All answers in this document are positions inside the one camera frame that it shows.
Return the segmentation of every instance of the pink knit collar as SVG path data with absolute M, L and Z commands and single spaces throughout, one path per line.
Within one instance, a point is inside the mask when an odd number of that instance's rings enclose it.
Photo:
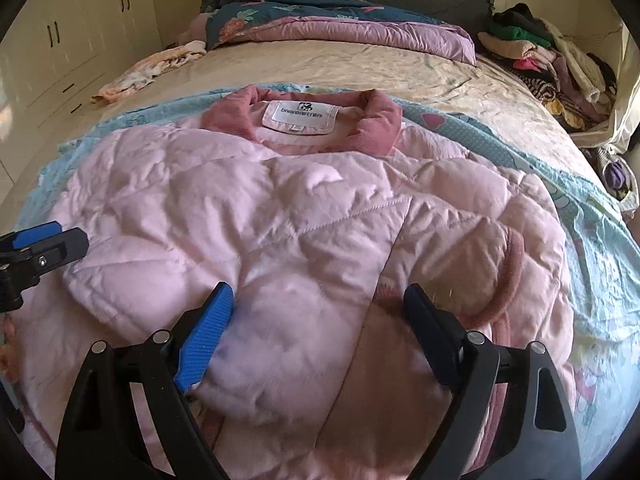
M 340 107 L 358 107 L 363 117 L 351 134 L 325 146 L 322 152 L 362 152 L 372 156 L 388 155 L 400 134 L 402 108 L 379 90 L 305 94 L 278 92 L 254 85 L 245 86 L 213 103 L 202 115 L 202 128 L 243 137 L 260 143 L 249 117 L 249 106 L 261 101 L 309 101 Z

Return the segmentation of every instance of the pink quilted jacket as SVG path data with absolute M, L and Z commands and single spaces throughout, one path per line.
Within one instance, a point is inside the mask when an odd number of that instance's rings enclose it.
M 326 103 L 334 122 L 282 127 L 288 100 Z M 219 281 L 236 310 L 195 393 L 233 479 L 411 471 L 450 402 L 402 319 L 413 282 L 497 344 L 544 342 L 574 402 L 564 233 L 544 185 L 405 121 L 380 92 L 247 87 L 201 116 L 119 130 L 51 217 L 90 236 L 15 316 L 26 397 L 54 440 L 94 340 L 141 342 Z M 503 399 L 496 388 L 470 467 Z

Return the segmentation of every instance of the white wardrobe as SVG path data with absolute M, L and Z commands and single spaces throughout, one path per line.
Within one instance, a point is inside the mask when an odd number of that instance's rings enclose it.
M 0 43 L 0 203 L 97 89 L 159 50 L 153 0 L 28 0 Z

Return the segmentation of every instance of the blue gripper pad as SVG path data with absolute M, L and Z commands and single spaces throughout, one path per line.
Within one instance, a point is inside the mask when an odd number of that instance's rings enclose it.
M 211 356 L 231 319 L 234 309 L 233 289 L 226 283 L 220 283 L 204 307 L 204 314 L 180 348 L 178 373 L 174 377 L 174 383 L 182 393 L 204 377 Z
M 62 226 L 58 222 L 48 222 L 46 224 L 36 225 L 36 227 L 30 229 L 25 229 L 24 231 L 19 231 L 15 234 L 14 249 L 21 249 L 45 238 L 60 234 L 61 232 Z

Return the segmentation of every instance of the tiled floor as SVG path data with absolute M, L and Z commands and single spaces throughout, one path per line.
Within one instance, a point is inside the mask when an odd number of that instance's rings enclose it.
M 9 178 L 8 173 L 4 170 L 4 167 L 0 165 L 0 210 L 2 209 L 2 201 L 9 194 L 9 190 L 14 186 L 14 183 Z

